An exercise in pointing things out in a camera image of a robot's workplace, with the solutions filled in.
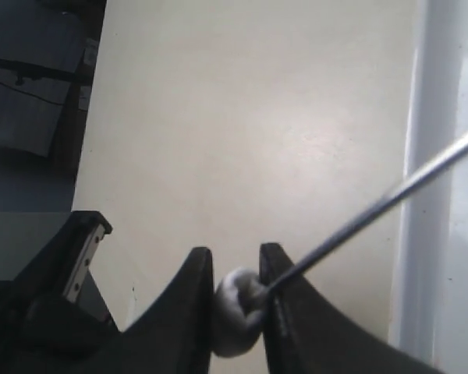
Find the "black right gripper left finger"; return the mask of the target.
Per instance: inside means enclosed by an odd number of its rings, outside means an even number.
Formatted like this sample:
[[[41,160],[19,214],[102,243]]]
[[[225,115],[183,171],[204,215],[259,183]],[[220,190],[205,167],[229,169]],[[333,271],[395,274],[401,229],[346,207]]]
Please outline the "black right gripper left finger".
[[[210,249],[192,249],[166,289],[105,348],[102,373],[208,373],[213,263]]]

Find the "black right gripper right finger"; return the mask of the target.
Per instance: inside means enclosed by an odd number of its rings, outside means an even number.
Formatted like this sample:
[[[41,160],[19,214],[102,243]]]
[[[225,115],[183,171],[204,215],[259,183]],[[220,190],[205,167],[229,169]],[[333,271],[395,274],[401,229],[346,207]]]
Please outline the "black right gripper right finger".
[[[342,314],[304,277],[275,293],[263,338],[270,373],[435,373]]]

